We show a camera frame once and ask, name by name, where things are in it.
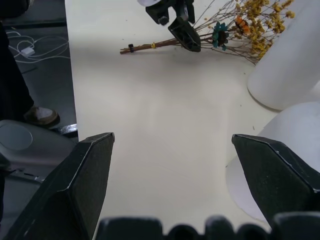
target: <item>sneaker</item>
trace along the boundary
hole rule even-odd
[[[44,107],[33,106],[25,115],[24,119],[27,123],[36,126],[45,126],[54,122],[58,118],[55,110]]]

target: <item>floor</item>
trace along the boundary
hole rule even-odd
[[[11,19],[9,23],[20,23],[35,20],[47,21],[54,18],[61,19],[65,16],[66,12],[64,1],[38,0],[35,1],[34,6],[32,6],[30,11],[27,11],[25,15]],[[17,31],[21,35],[30,36],[35,40],[45,36],[58,36],[68,39],[67,27],[33,28],[12,31]],[[22,40],[27,40],[27,38],[11,38],[10,45],[16,48],[17,44]],[[46,53],[63,43],[64,41],[57,37],[43,39],[36,43],[35,55]],[[19,46],[19,49],[28,47],[28,45],[28,43],[22,43]],[[61,49],[51,52],[45,57],[53,56],[59,53]],[[69,49],[67,49],[63,55],[69,57]],[[17,57],[16,59],[26,61],[23,57]],[[58,112],[60,122],[54,127],[62,127],[75,124],[77,122],[70,59],[53,58],[32,64],[18,63],[18,66],[23,74],[24,80],[35,104],[37,106],[54,109]]]

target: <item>black pants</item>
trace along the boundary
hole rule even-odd
[[[9,40],[0,22],[0,120],[23,121],[34,105],[29,90],[9,50]]]

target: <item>white foam cylinder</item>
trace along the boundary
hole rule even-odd
[[[320,1],[310,0],[249,76],[247,87],[263,105],[283,110],[320,80]]]
[[[275,116],[258,136],[287,145],[320,173],[320,102],[300,103]],[[252,197],[239,158],[226,168],[226,183],[235,203],[251,217],[266,222]]]

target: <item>white table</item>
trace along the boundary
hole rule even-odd
[[[197,16],[208,2],[196,1]],[[135,0],[67,0],[66,13],[79,139],[115,133],[100,217],[154,216],[165,233],[177,223],[202,233],[211,215],[257,223],[225,181],[232,134],[256,135],[276,115],[247,91],[254,66],[180,47],[120,55],[172,37]]]

